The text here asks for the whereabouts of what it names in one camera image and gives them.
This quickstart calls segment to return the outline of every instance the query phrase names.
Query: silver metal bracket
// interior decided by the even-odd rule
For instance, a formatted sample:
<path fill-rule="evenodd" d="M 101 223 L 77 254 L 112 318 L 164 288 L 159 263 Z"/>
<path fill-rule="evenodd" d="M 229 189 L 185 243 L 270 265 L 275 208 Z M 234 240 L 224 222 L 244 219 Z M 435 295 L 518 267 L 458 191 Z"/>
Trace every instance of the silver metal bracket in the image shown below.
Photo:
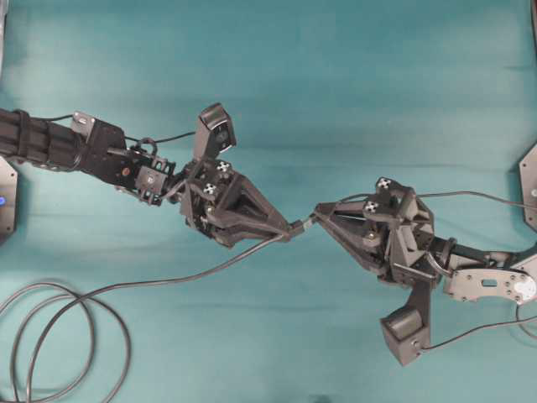
<path fill-rule="evenodd" d="M 524 204 L 537 207 L 537 144 L 519 162 Z M 537 231 L 537 210 L 524 209 L 524 221 Z"/>
<path fill-rule="evenodd" d="M 500 296 L 522 305 L 535 298 L 537 284 L 533 277 L 517 270 L 463 269 L 446 278 L 444 292 L 457 301 Z"/>
<path fill-rule="evenodd" d="M 15 230 L 18 173 L 0 157 L 0 243 Z"/>
<path fill-rule="evenodd" d="M 82 112 L 73 113 L 73 120 L 70 123 L 70 128 L 73 132 L 84 136 L 86 141 L 89 139 L 95 118 L 91 115 Z"/>

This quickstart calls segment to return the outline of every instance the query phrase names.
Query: wire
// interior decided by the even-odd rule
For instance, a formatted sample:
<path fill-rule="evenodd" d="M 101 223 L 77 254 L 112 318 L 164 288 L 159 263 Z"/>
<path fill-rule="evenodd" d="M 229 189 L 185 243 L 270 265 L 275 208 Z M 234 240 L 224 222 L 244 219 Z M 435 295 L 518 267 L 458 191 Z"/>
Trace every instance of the wire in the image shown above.
<path fill-rule="evenodd" d="M 167 143 L 169 141 L 179 140 L 179 139 L 183 139 L 185 137 L 193 136 L 194 134 L 196 134 L 196 132 L 188 132 L 188 133 L 180 134 L 178 136 L 168 137 L 167 139 L 155 140 L 154 142 L 157 143 L 157 144 L 158 143 Z"/>
<path fill-rule="evenodd" d="M 501 197 L 492 196 L 487 193 L 482 193 L 480 191 L 445 191 L 442 193 L 425 193 L 423 195 L 418 195 L 418 197 L 426 198 L 426 197 L 448 197 L 448 196 L 464 196 L 464 195 L 484 197 L 486 199 L 494 200 L 495 202 L 500 202 L 503 204 L 507 204 L 509 206 L 528 208 L 530 210 L 537 211 L 537 207 L 535 206 L 530 206 L 528 204 L 517 203 L 516 201 L 502 199 Z"/>
<path fill-rule="evenodd" d="M 22 324 L 20 325 L 20 327 L 18 329 L 17 336 L 15 338 L 15 342 L 13 343 L 12 357 L 11 357 L 11 362 L 10 362 L 11 383 L 12 383 L 12 387 L 13 387 L 13 393 L 15 395 L 15 400 L 0 400 L 0 403 L 19 403 L 21 401 L 18 398 L 17 376 L 15 374 L 15 364 L 16 364 L 16 359 L 17 359 L 18 345 L 20 343 L 20 339 L 23 336 L 23 332 L 24 332 L 24 330 L 26 328 L 26 325 L 28 324 L 29 320 L 38 311 L 43 309 L 45 306 L 48 306 L 49 304 L 51 304 L 53 302 L 56 302 L 56 301 L 59 301 L 59 300 L 65 299 L 65 298 L 71 298 L 73 300 L 73 301 L 69 302 L 67 305 L 63 306 L 61 309 L 59 309 L 56 312 L 56 314 L 52 317 L 52 319 L 50 319 L 50 321 L 47 323 L 46 327 L 44 328 L 44 331 L 41 333 L 37 343 L 35 344 L 34 351 L 33 351 L 32 355 L 31 355 L 31 358 L 30 358 L 30 361 L 29 361 L 29 368 L 28 368 L 28 373 L 27 373 L 27 378 L 26 378 L 26 388 L 25 388 L 26 389 L 26 400 L 25 400 L 26 403 L 46 403 L 46 402 L 50 402 L 50 401 L 55 400 L 55 399 L 59 399 L 61 396 L 65 395 L 69 391 L 73 390 L 82 381 L 82 379 L 86 376 L 87 372 L 89 371 L 89 369 L 91 367 L 92 360 L 93 360 L 93 356 L 94 356 L 95 330 L 94 330 L 94 324 L 93 324 L 93 320 L 91 318 L 91 314 L 87 310 L 87 307 L 85 307 L 85 303 L 87 301 L 91 301 L 91 302 L 95 302 L 95 303 L 99 304 L 101 307 L 103 307 L 104 309 L 107 309 L 112 315 L 114 315 L 115 319 L 118 321 L 118 323 L 120 324 L 120 326 L 121 326 L 121 328 L 123 330 L 123 336 L 125 338 L 125 347 L 126 347 L 125 364 L 123 365 L 123 370 L 122 370 L 122 373 L 121 373 L 121 375 L 119 377 L 119 380 L 116 382 L 116 384 L 114 385 L 112 390 L 108 393 L 108 395 L 103 400 L 103 403 L 108 403 L 110 400 L 112 400 L 116 396 L 116 394 L 120 390 L 120 388 L 123 385 L 123 382 L 124 382 L 124 380 L 125 380 L 125 378 L 127 376 L 128 368 L 129 368 L 130 361 L 131 361 L 131 355 L 132 355 L 132 353 L 131 353 L 131 342 L 130 342 L 130 336 L 129 336 L 129 333 L 128 333 L 127 326 L 125 325 L 125 323 L 122 320 L 122 318 L 111 307 L 105 305 L 103 302 L 101 302 L 99 300 L 96 300 L 95 296 L 98 296 L 100 294 L 104 294 L 104 293 L 106 293 L 108 291 L 112 291 L 112 290 L 120 290 L 120 289 L 127 289 L 127 288 L 136 288 L 136 287 L 150 287 L 150 286 L 159 286 L 159 285 L 172 285 L 172 284 L 179 284 L 179 283 L 185 283 L 185 282 L 189 282 L 189 281 L 199 280 L 201 278 L 207 277 L 208 275 L 214 275 L 215 273 L 218 273 L 218 272 L 220 272 L 220 271 L 232 266 L 233 264 L 240 262 L 241 260 L 247 258 L 248 256 L 258 252 L 260 249 L 263 249 L 263 248 L 269 246 L 271 243 L 278 242 L 282 238 L 283 238 L 283 235 L 277 235 L 277 236 L 274 236 L 273 238 L 264 240 L 264 241 L 262 241 L 260 243 L 257 243 L 255 245 L 253 245 L 251 248 L 246 249 L 245 251 L 243 251 L 240 254 L 234 256 L 233 258 L 229 259 L 228 261 L 226 261 L 226 262 L 224 262 L 222 264 L 219 264 L 216 267 L 213 267 L 212 269 L 202 271 L 202 272 L 197 273 L 195 275 L 187 275 L 185 277 L 178 277 L 178 278 L 167 279 L 167 280 L 148 280 L 148 281 L 136 281 L 136 282 L 128 282 L 128 283 L 117 283 L 117 284 L 114 284 L 114 285 L 108 285 L 108 286 L 99 288 L 97 290 L 88 292 L 87 294 L 84 294 L 84 295 L 78 295 L 74 291 L 71 291 L 71 290 L 67 289 L 63 285 L 58 285 L 56 283 L 45 283 L 45 282 L 35 283 L 35 284 L 32 284 L 32 285 L 27 285 L 23 289 L 18 290 L 17 292 L 12 294 L 8 299 L 6 299 L 6 301 L 2 305 L 0 305 L 0 314 L 2 314 L 6 310 L 6 308 L 9 305 L 11 305 L 12 302 L 17 300 L 20 296 L 22 296 L 22 295 L 24 295 L 24 294 L 26 294 L 26 293 L 28 293 L 28 292 L 30 292 L 32 290 L 36 290 L 38 288 L 52 287 L 52 288 L 61 290 L 62 294 L 60 294 L 58 296 L 50 297 L 47 300 L 42 301 L 35 308 L 33 308 L 30 311 L 30 313 L 23 319 L 23 322 L 22 322 Z M 90 348 L 90 353 L 88 355 L 88 359 L 86 361 L 86 365 L 85 365 L 84 369 L 82 370 L 81 374 L 78 375 L 78 377 L 76 377 L 75 380 L 73 380 L 69 385 L 67 385 L 60 392 L 56 392 L 54 395 L 51 395 L 51 396 L 48 396 L 48 397 L 45 397 L 45 398 L 32 400 L 32 394 L 33 394 L 32 382 L 33 382 L 33 378 L 34 378 L 35 364 L 36 364 L 37 358 L 39 356 L 39 351 L 40 351 L 40 349 L 41 349 L 41 347 L 43 345 L 43 342 L 46 339 L 47 335 L 49 334 L 51 328 L 58 321 L 58 319 L 60 319 L 60 317 L 62 315 L 64 315 L 67 311 L 69 311 L 73 306 L 77 306 L 78 304 L 82 305 L 82 308 L 84 309 L 84 311 L 86 313 L 87 320 L 88 320 L 88 323 L 89 323 L 89 326 L 90 326 L 91 348 Z"/>
<path fill-rule="evenodd" d="M 60 120 L 70 119 L 70 118 L 73 118 L 72 114 L 59 116 L 57 118 L 34 118 L 34 119 L 42 120 L 42 121 L 45 121 L 45 122 L 58 122 Z M 183 139 L 185 137 L 193 136 L 194 134 L 196 134 L 196 132 L 188 132 L 188 133 L 179 134 L 177 136 L 168 137 L 168 138 L 165 138 L 165 139 L 155 140 L 154 142 L 155 143 L 167 143 L 169 141 L 179 140 L 179 139 Z M 134 141 L 136 143 L 139 141 L 138 139 L 135 139 L 134 137 L 128 137 L 128 136 L 125 136 L 125 139 L 130 140 L 130 141 Z"/>
<path fill-rule="evenodd" d="M 358 199 L 359 197 L 370 197 L 371 195 L 372 195 L 371 193 L 358 193 L 357 195 L 345 197 L 344 199 L 341 199 L 337 203 L 339 204 L 339 203 L 350 202 L 354 199 Z"/>
<path fill-rule="evenodd" d="M 497 327 L 506 327 L 506 326 L 513 326 L 513 325 L 522 326 L 525 323 L 530 323 L 530 322 L 537 321 L 537 315 L 535 315 L 533 317 L 528 317 L 526 319 L 518 319 L 518 311 L 519 311 L 519 307 L 517 306 L 517 320 L 516 321 L 497 322 L 497 323 L 490 323 L 488 325 L 481 325 L 481 326 L 478 326 L 478 327 L 474 327 L 473 329 L 470 329 L 470 330 L 468 330 L 468 331 L 466 331 L 464 333 L 461 333 L 458 336 L 455 336 L 453 338 L 447 339 L 442 343 L 438 343 L 438 344 L 435 344 L 435 345 L 429 346 L 429 347 L 422 347 L 421 351 L 430 351 L 430 350 L 435 350 L 437 348 L 445 347 L 446 345 L 452 344 L 454 342 L 457 342 L 457 341 L 465 338 L 466 336 L 469 336 L 470 334 L 472 334 L 474 332 L 477 332 L 478 330 L 494 329 L 494 328 L 497 328 Z"/>
<path fill-rule="evenodd" d="M 520 320 L 520 315 L 519 315 L 520 314 L 520 307 L 521 307 L 521 305 L 517 305 L 517 309 L 514 312 L 514 316 L 517 318 L 517 321 Z M 531 332 L 526 326 L 524 326 L 523 323 L 520 323 L 519 326 L 522 329 L 522 331 L 524 333 L 526 333 L 528 336 L 530 336 L 531 338 L 537 339 L 537 335 L 535 333 Z"/>
<path fill-rule="evenodd" d="M 45 122 L 58 122 L 59 120 L 64 120 L 64 119 L 69 119 L 69 118 L 72 118 L 73 115 L 63 115 L 63 116 L 59 116 L 57 118 L 34 118 L 34 119 L 38 119 L 38 120 L 44 120 Z"/>
<path fill-rule="evenodd" d="M 341 199 L 338 203 L 344 203 L 349 202 L 354 199 L 358 199 L 358 197 L 369 197 L 371 196 L 371 193 L 358 193 L 357 195 L 352 195 L 349 197 L 345 197 L 344 199 Z M 530 206 L 529 204 L 524 203 L 517 203 L 516 201 L 510 201 L 507 199 L 503 199 L 501 197 L 489 195 L 487 193 L 483 193 L 481 191 L 444 191 L 441 193 L 423 193 L 421 195 L 417 195 L 418 197 L 425 199 L 428 197 L 449 197 L 449 196 L 478 196 L 483 197 L 485 199 L 493 200 L 495 202 L 500 202 L 503 204 L 507 204 L 509 206 L 513 207 L 520 207 L 520 208 L 527 208 L 529 210 L 535 210 L 537 211 L 536 206 Z"/>
<path fill-rule="evenodd" d="M 174 140 L 178 140 L 178 139 L 183 139 L 183 138 L 188 137 L 188 136 L 193 136 L 194 134 L 196 134 L 196 132 L 188 132 L 188 133 L 184 133 L 184 134 L 179 134 L 179 135 L 174 136 L 174 137 L 168 137 L 167 139 L 155 140 L 154 142 L 157 143 L 157 144 L 167 143 L 169 141 L 174 141 Z M 130 141 L 134 141 L 135 143 L 138 143 L 140 141 L 139 139 L 135 139 L 134 137 L 128 137 L 128 136 L 125 136 L 125 139 L 130 140 Z"/>

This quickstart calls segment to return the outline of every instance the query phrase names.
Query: teal fabric background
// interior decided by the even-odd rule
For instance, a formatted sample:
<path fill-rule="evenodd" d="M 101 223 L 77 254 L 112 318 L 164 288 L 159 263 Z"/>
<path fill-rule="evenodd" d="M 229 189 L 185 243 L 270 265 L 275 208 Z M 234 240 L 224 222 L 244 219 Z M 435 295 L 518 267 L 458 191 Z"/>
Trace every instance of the teal fabric background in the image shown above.
<path fill-rule="evenodd" d="M 225 158 L 289 220 L 317 202 L 371 191 L 381 175 L 418 192 L 520 198 L 516 164 L 537 139 L 529 0 L 12 0 L 10 7 L 0 107 L 35 116 L 77 109 L 130 136 L 162 138 L 192 130 L 201 109 L 222 102 L 238 139 Z M 191 147 L 187 139 L 161 154 L 182 165 Z M 225 250 L 187 228 L 178 207 L 148 208 L 87 175 L 17 169 L 18 231 L 0 250 L 0 296 L 42 279 L 92 290 L 192 274 L 250 244 Z M 536 239 L 509 207 L 471 198 L 427 204 L 437 234 L 460 243 L 518 250 Z M 113 292 L 102 299 L 133 334 L 133 366 L 117 401 L 532 397 L 537 344 L 515 328 L 476 334 L 401 368 L 378 319 L 407 294 L 379 284 L 321 228 L 199 282 Z M 25 309 L 0 321 L 5 397 Z M 30 325 L 22 378 L 53 311 Z M 79 314 L 63 318 L 46 342 L 39 390 L 81 368 L 88 336 Z M 433 341 L 513 314 L 507 301 L 463 304 L 437 290 Z M 99 401 L 122 364 L 121 333 L 97 317 L 96 367 L 72 401 Z"/>

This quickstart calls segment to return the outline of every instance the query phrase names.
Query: gripper jaw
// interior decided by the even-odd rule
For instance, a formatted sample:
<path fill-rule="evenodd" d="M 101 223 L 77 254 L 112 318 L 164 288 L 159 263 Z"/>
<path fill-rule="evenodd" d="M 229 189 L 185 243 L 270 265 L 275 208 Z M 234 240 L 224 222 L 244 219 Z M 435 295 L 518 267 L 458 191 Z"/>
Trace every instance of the gripper jaw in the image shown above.
<path fill-rule="evenodd" d="M 381 319 L 383 336 L 406 365 L 430 345 L 430 293 L 441 275 L 427 260 L 434 216 L 410 187 L 380 178 L 363 201 L 321 203 L 316 221 L 378 279 L 412 289 L 407 303 Z"/>
<path fill-rule="evenodd" d="M 298 226 L 289 224 L 263 194 L 231 164 L 204 157 L 185 167 L 180 213 L 186 223 L 231 248 L 243 239 L 280 235 L 289 241 Z"/>

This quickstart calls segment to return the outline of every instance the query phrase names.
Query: black plastic part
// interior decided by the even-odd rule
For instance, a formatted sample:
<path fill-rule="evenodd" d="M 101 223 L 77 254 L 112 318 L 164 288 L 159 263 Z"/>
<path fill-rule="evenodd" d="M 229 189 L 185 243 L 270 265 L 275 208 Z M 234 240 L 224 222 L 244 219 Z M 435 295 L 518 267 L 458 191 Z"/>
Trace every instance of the black plastic part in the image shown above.
<path fill-rule="evenodd" d="M 316 221 L 365 269 L 375 275 L 385 275 L 388 265 L 383 256 L 382 233 L 373 232 L 362 215 L 364 201 L 321 203 L 315 208 Z"/>
<path fill-rule="evenodd" d="M 81 160 L 81 136 L 27 113 L 0 109 L 0 155 L 52 170 L 74 170 Z"/>
<path fill-rule="evenodd" d="M 216 158 L 237 145 L 232 120 L 220 103 L 204 109 L 198 117 L 194 159 Z"/>
<path fill-rule="evenodd" d="M 406 365 L 430 346 L 430 293 L 428 281 L 416 281 L 407 303 L 380 320 L 384 341 L 401 363 Z"/>
<path fill-rule="evenodd" d="M 209 158 L 185 167 L 180 213 L 186 223 L 231 248 L 243 239 L 291 238 L 292 227 L 231 164 Z"/>
<path fill-rule="evenodd" d="M 84 147 L 79 169 L 115 186 L 135 187 L 140 164 L 135 155 L 110 154 L 110 149 L 126 149 L 125 134 L 117 126 L 96 119 Z"/>

